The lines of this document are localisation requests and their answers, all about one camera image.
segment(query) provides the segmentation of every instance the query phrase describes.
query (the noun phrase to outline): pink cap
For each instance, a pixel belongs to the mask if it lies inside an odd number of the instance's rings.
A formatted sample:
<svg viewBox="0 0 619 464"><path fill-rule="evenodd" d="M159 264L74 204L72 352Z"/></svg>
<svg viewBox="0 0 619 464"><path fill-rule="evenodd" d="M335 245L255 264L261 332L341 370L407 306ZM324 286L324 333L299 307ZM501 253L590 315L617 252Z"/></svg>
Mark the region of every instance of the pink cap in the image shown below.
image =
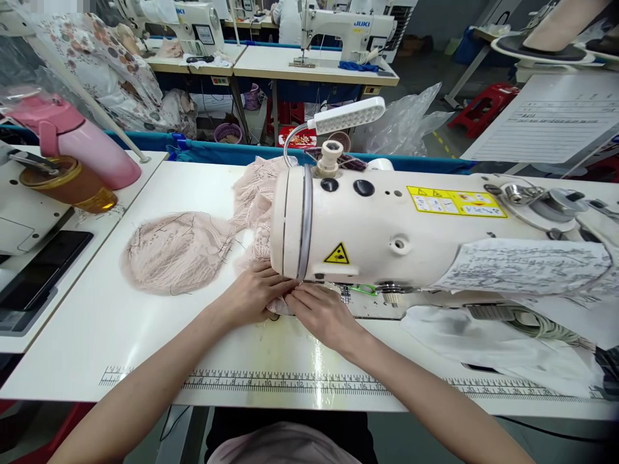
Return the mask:
<svg viewBox="0 0 619 464"><path fill-rule="evenodd" d="M77 129L86 120L75 106L40 87L11 87L0 95L0 101L8 108L6 116L39 136L41 154L46 157L60 155L58 135Z"/></svg>

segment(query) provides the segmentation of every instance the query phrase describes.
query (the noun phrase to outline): smartphone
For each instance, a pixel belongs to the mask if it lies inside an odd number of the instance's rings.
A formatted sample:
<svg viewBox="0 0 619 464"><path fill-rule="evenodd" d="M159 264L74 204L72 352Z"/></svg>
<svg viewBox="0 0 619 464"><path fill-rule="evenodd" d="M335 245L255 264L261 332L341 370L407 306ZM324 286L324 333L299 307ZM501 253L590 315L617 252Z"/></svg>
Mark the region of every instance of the smartphone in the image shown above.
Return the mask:
<svg viewBox="0 0 619 464"><path fill-rule="evenodd" d="M92 237L91 232L58 232L0 291L0 311L38 308Z"/></svg>

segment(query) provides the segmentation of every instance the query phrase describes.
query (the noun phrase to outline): basket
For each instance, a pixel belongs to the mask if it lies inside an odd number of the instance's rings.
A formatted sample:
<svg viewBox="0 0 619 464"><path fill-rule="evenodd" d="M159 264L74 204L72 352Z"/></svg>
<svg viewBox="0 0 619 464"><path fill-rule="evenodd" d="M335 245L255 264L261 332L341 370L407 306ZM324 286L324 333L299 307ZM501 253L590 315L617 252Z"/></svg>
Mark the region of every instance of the basket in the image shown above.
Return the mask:
<svg viewBox="0 0 619 464"><path fill-rule="evenodd" d="M234 142L234 143L235 144L239 144L239 143L241 143L241 139L243 138L243 131L236 124L232 124L230 122L226 122L224 124L218 125L215 128L215 133L213 134L213 136L215 137L215 142L218 142L218 143L232 143L232 142L227 142L227 141L224 140L226 138L226 136L228 136L228 135L234 135L235 137L237 137L238 140L236 142Z"/></svg>
<svg viewBox="0 0 619 464"><path fill-rule="evenodd" d="M245 109L248 111L257 110L260 108L260 102L258 101L258 93L260 88L258 84L252 84L251 90L245 93Z"/></svg>

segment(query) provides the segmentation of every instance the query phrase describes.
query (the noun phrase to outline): lace fabric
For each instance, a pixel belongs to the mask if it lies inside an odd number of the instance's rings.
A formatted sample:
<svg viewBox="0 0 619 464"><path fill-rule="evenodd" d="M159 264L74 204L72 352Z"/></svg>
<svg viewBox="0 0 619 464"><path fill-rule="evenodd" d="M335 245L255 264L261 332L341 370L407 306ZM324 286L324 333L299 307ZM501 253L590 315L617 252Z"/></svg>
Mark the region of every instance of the lace fabric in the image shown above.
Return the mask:
<svg viewBox="0 0 619 464"><path fill-rule="evenodd" d="M293 166L298 164L294 157L291 163ZM243 176L233 186L235 205L230 224L237 228L237 232L246 228L254 232L251 246L234 263L237 274L256 262L271 259L271 205L275 179L285 169L283 157L270 160L256 157L256 161L247 166ZM271 301L267 309L277 314L291 314L282 298Z"/></svg>
<svg viewBox="0 0 619 464"><path fill-rule="evenodd" d="M217 277L235 233L224 219L196 211L145 222L129 240L121 269L139 290L188 293Z"/></svg>

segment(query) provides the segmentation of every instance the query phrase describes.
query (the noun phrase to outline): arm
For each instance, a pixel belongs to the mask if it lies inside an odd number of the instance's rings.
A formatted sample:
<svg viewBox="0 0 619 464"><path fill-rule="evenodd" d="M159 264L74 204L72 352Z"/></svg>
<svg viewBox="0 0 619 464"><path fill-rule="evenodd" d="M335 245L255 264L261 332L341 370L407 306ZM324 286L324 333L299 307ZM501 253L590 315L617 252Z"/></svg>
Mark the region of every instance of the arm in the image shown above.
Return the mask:
<svg viewBox="0 0 619 464"><path fill-rule="evenodd" d="M176 337L116 385L49 464L122 462L151 431L206 352L234 328L267 319L266 304L296 284L269 264L241 274Z"/></svg>
<svg viewBox="0 0 619 464"><path fill-rule="evenodd" d="M273 6L275 7L271 11L271 22L275 24L275 26L279 26L279 20L282 17L282 3L283 2L284 0L279 0L278 3L273 3L271 5L271 8L273 8Z"/></svg>
<svg viewBox="0 0 619 464"><path fill-rule="evenodd" d="M477 404L361 327L336 292L301 284L286 303L314 336L382 383L462 461L533 462Z"/></svg>

